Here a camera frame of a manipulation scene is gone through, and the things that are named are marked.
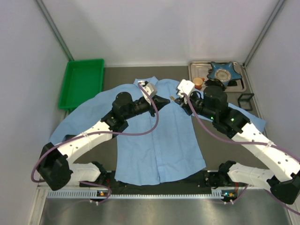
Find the light blue button shirt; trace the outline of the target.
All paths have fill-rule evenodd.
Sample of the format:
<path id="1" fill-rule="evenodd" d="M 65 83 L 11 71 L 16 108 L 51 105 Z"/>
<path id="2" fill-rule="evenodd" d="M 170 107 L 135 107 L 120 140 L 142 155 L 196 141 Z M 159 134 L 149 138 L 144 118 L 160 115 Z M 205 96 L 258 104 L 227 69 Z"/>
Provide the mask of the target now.
<path id="1" fill-rule="evenodd" d="M 142 96 L 138 83 L 123 84 L 100 92 L 71 112 L 55 129 L 50 142 L 78 135 L 92 127 L 112 108 L 121 92 L 133 100 Z M 144 113 L 128 120 L 124 135 L 117 136 L 115 178 L 133 185 L 157 185 L 184 179 L 206 167 L 192 119 L 176 103 L 159 111 L 159 119 Z"/>

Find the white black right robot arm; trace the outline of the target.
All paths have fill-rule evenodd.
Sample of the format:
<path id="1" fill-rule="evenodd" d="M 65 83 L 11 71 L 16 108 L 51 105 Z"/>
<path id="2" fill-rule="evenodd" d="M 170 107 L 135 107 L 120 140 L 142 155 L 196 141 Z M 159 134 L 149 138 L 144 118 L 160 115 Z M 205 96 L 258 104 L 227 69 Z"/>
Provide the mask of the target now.
<path id="1" fill-rule="evenodd" d="M 203 116 L 212 121 L 213 127 L 227 136 L 216 139 L 239 144 L 259 159 L 267 169 L 249 167 L 227 161 L 219 168 L 233 182 L 241 182 L 270 192 L 279 201 L 292 205 L 300 194 L 300 160 L 269 140 L 242 112 L 227 102 L 227 94 L 219 86 L 209 86 L 200 94 L 190 81 L 177 87 L 175 100 L 184 111 L 195 117 Z"/>

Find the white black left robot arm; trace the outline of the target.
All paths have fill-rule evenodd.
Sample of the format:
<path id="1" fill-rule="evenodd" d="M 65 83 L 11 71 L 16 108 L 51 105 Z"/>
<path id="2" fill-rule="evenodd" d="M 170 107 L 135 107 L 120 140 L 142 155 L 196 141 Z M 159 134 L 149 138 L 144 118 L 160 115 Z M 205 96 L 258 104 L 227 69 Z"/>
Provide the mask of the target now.
<path id="1" fill-rule="evenodd" d="M 158 95 L 143 96 L 133 101 L 128 92 L 121 92 L 112 109 L 88 130 L 57 145 L 51 142 L 43 148 L 37 172 L 51 190 L 57 191 L 69 182 L 95 182 L 104 172 L 97 163 L 76 164 L 75 161 L 95 146 L 123 135 L 127 120 L 143 113 L 159 117 L 158 111 L 170 103 Z"/>

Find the black brooch box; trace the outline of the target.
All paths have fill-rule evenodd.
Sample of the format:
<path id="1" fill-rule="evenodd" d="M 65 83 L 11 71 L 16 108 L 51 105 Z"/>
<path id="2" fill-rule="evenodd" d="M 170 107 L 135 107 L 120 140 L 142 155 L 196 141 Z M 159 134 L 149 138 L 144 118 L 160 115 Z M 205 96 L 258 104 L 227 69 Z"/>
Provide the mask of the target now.
<path id="1" fill-rule="evenodd" d="M 242 93 L 237 99 L 239 108 L 242 108 L 245 111 L 252 111 L 253 106 L 251 104 L 251 99 L 254 95 L 254 93 Z"/>

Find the orange cup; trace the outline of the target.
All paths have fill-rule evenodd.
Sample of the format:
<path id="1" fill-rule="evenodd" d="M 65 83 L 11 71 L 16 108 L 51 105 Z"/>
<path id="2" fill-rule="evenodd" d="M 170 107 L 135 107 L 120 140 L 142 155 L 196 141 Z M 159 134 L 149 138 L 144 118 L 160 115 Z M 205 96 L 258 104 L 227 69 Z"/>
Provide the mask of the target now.
<path id="1" fill-rule="evenodd" d="M 205 81 L 205 79 L 204 79 L 204 78 L 200 78 L 200 77 L 195 77 L 195 78 L 192 80 L 192 82 L 193 82 L 193 84 L 195 85 L 195 88 L 196 88 L 197 90 L 201 90 L 201 89 L 202 89 L 202 86 L 203 86 L 203 84 L 204 84 L 204 81 Z"/>

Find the black comb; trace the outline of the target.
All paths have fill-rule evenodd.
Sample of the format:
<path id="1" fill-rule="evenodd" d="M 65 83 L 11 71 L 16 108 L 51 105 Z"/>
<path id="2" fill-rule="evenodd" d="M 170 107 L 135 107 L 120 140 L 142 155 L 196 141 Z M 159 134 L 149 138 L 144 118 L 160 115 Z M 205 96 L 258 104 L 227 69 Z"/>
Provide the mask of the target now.
<path id="1" fill-rule="evenodd" d="M 218 86 L 218 87 L 222 88 L 222 91 L 226 90 L 226 87 L 220 81 L 206 80 L 205 85 L 207 87 L 209 87 L 209 86 Z"/>

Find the silver metal tray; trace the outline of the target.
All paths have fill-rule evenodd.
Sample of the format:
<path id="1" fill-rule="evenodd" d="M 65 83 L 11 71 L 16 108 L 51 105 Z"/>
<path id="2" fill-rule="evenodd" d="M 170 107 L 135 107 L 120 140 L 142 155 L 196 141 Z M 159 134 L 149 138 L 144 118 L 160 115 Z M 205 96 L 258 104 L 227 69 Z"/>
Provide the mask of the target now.
<path id="1" fill-rule="evenodd" d="M 201 62 L 194 61 L 188 66 L 189 79 L 203 80 L 201 90 L 208 86 L 220 85 L 226 92 L 244 92 L 246 83 L 244 69 L 237 62 Z"/>

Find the blue star-shaped dish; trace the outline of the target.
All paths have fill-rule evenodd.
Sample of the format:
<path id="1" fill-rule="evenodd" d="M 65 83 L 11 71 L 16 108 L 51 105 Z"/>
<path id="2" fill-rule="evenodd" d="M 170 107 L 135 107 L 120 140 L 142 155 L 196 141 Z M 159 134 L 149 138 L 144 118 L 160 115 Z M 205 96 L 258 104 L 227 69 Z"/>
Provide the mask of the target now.
<path id="1" fill-rule="evenodd" d="M 220 81 L 225 87 L 228 86 L 229 82 L 240 80 L 242 78 L 241 74 L 235 71 L 233 62 L 211 62 L 210 65 L 212 71 L 209 72 L 207 78 L 209 80 Z"/>

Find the green plastic tray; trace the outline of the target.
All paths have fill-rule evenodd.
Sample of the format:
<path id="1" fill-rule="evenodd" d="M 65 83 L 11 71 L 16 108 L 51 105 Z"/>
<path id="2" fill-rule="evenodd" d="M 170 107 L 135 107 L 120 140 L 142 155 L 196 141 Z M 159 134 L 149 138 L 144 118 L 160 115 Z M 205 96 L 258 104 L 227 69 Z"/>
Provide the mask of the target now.
<path id="1" fill-rule="evenodd" d="M 58 107 L 73 111 L 102 91 L 105 61 L 75 60 L 67 63 Z"/>

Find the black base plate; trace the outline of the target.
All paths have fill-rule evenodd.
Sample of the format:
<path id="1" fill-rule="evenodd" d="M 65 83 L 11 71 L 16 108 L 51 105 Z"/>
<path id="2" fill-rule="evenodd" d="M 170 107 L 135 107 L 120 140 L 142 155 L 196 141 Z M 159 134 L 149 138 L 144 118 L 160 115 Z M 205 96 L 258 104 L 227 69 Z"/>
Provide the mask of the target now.
<path id="1" fill-rule="evenodd" d="M 185 179 L 160 183 L 158 185 L 137 186 L 117 181 L 115 171 L 107 172 L 94 183 L 104 185 L 112 190 L 114 195 L 183 195 L 183 194 L 210 194 L 211 189 L 229 187 L 234 191 L 238 186 L 244 186 L 226 178 L 219 172 L 199 171 Z"/>

